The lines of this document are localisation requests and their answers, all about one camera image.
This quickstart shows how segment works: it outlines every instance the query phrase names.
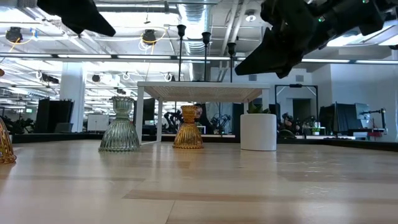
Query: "small white table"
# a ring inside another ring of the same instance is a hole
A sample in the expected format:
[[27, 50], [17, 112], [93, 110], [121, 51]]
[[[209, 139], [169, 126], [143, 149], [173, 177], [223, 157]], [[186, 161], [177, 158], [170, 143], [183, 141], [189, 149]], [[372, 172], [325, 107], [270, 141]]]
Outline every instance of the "small white table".
[[[262, 83], [219, 83], [219, 82], [137, 82], [136, 129], [142, 144], [142, 116], [144, 93], [159, 101], [158, 118], [162, 116], [163, 101], [230, 102], [244, 103], [244, 112], [249, 102], [262, 95], [262, 105], [269, 106], [269, 85]], [[157, 138], [162, 140], [162, 122], [157, 123]]]

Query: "ceiling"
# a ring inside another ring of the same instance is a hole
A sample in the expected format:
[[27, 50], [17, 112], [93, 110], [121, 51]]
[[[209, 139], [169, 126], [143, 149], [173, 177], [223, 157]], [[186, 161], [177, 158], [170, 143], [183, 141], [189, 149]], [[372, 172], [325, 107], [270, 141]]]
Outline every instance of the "ceiling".
[[[116, 35], [112, 38], [85, 31], [80, 37], [65, 27], [57, 16], [50, 16], [39, 8], [15, 7], [10, 3], [1, 6], [0, 3], [0, 52], [19, 53], [46, 53], [46, 54], [156, 54], [156, 55], [177, 55], [179, 40], [177, 25], [180, 24], [180, 15], [174, 13], [150, 12], [149, 5], [161, 6], [163, 1], [133, 1], [133, 0], [107, 0], [106, 3], [138, 4], [142, 10], [134, 8], [131, 12], [120, 11], [115, 7], [114, 11], [104, 11], [101, 14], [116, 29]], [[170, 8], [179, 9], [180, 5], [175, 2], [186, 3], [188, 1], [168, 1]], [[231, 15], [233, 0], [207, 0], [189, 1], [203, 2], [210, 8], [210, 24], [207, 31], [211, 32], [211, 43], [209, 55], [219, 56], [224, 54], [223, 42], [227, 33], [228, 22], [234, 19], [233, 27], [236, 28], [237, 21], [244, 8], [240, 0], [235, 17]], [[236, 43], [237, 51], [246, 55], [253, 51], [262, 40], [264, 29], [268, 26], [259, 16], [260, 4], [262, 1], [247, 1], [246, 9], [253, 9], [257, 17], [255, 21], [248, 22], [243, 19], [239, 26]], [[96, 1], [97, 5], [104, 4], [103, 1]], [[10, 27], [21, 27], [23, 35], [22, 45], [14, 45], [6, 38], [6, 32]], [[146, 29], [154, 29], [155, 36], [160, 39], [153, 47], [142, 44], [141, 34]], [[388, 35], [382, 38], [386, 40], [396, 35], [398, 30], [392, 26], [388, 29]], [[326, 47], [316, 50], [306, 58], [348, 58], [348, 59], [379, 59], [386, 58], [391, 54], [388, 46], [361, 43], [361, 46], [351, 45], [350, 47]], [[35, 61], [22, 60], [19, 58], [0, 58], [0, 68], [6, 75], [0, 78], [0, 85], [48, 85], [38, 77], [45, 73], [61, 80], [62, 62], [60, 61]], [[306, 68], [309, 72], [317, 69], [320, 64], [300, 64], [298, 68]], [[138, 81], [169, 81], [171, 75], [178, 74], [176, 63], [149, 63], [149, 62], [85, 62], [88, 75], [88, 89], [86, 99], [100, 100], [104, 102], [104, 108], [108, 110], [106, 103], [110, 96], [118, 95], [116, 90], [100, 90], [98, 86], [117, 85], [120, 88], [133, 88]], [[182, 65], [183, 80], [191, 80], [191, 65]], [[103, 77], [100, 82], [91, 80], [93, 75]], [[3, 106], [24, 104], [26, 101], [35, 101], [40, 97], [50, 96], [57, 98], [59, 87], [53, 88], [2, 88], [2, 98], [23, 98], [22, 101], [7, 101]], [[136, 96], [134, 89], [129, 91], [132, 97]], [[87, 110], [93, 110], [88, 103]]]

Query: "glass vase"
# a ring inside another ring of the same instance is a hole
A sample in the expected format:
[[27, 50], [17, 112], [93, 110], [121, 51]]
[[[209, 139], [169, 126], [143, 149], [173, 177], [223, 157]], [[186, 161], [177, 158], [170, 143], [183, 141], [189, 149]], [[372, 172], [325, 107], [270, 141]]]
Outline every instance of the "glass vase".
[[10, 164], [16, 159], [6, 125], [0, 118], [0, 164]]
[[134, 100], [126, 96], [112, 97], [116, 119], [106, 130], [99, 151], [132, 152], [139, 149], [136, 127], [129, 119]]
[[200, 131], [195, 125], [197, 106], [182, 106], [182, 123], [175, 139], [173, 147], [176, 149], [203, 149], [203, 141]]

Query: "person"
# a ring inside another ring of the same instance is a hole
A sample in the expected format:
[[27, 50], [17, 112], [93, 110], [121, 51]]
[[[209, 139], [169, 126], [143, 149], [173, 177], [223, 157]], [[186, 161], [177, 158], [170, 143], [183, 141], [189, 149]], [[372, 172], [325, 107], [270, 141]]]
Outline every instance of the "person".
[[209, 120], [206, 116], [206, 105], [197, 103], [194, 106], [197, 106], [197, 115], [195, 117], [195, 123], [198, 123], [201, 126], [206, 127], [206, 134], [214, 134], [214, 128], [210, 124]]

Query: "doorway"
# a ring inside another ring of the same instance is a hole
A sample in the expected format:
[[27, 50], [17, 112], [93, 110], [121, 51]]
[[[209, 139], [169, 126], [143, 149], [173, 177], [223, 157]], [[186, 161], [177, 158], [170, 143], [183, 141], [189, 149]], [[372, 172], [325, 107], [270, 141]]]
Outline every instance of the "doorway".
[[293, 117], [304, 120], [311, 116], [311, 99], [293, 99]]

